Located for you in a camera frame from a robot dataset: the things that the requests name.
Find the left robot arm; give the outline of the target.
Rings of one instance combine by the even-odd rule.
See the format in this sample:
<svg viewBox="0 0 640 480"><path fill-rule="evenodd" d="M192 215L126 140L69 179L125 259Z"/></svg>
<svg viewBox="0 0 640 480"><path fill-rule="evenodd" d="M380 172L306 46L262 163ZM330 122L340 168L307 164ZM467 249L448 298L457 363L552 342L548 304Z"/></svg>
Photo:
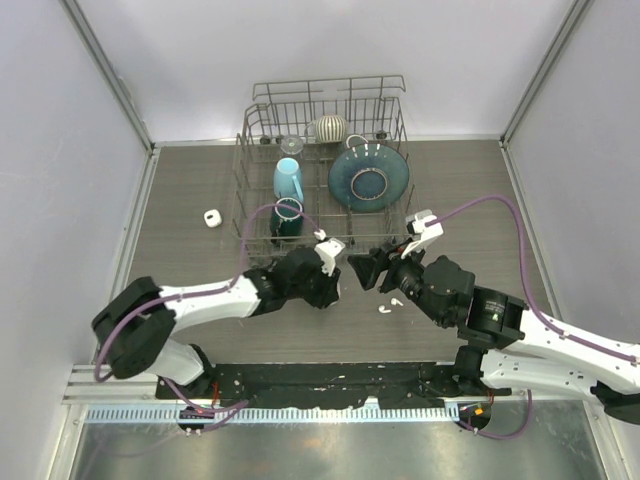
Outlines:
<svg viewBox="0 0 640 480"><path fill-rule="evenodd" d="M291 300L326 309L340 298L336 258L342 247L325 241L300 247L266 267L234 278L190 287L157 285L151 277L132 282L92 321L99 342L94 378L158 377L176 394L200 399L216 380L213 364L195 344L173 340L174 333L227 318L270 314Z"/></svg>

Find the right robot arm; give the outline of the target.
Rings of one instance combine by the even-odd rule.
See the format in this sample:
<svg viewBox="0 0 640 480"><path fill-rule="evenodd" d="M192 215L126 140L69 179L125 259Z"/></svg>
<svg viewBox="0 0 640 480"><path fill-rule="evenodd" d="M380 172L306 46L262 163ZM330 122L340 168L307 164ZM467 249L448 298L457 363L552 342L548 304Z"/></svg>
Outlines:
<svg viewBox="0 0 640 480"><path fill-rule="evenodd" d="M606 338L538 313L522 299L476 285L473 273L446 256L389 245L351 255L365 290L399 290L441 328L454 328L459 349L451 380L465 395L491 389L550 390L602 405L605 414L639 422L639 346Z"/></svg>

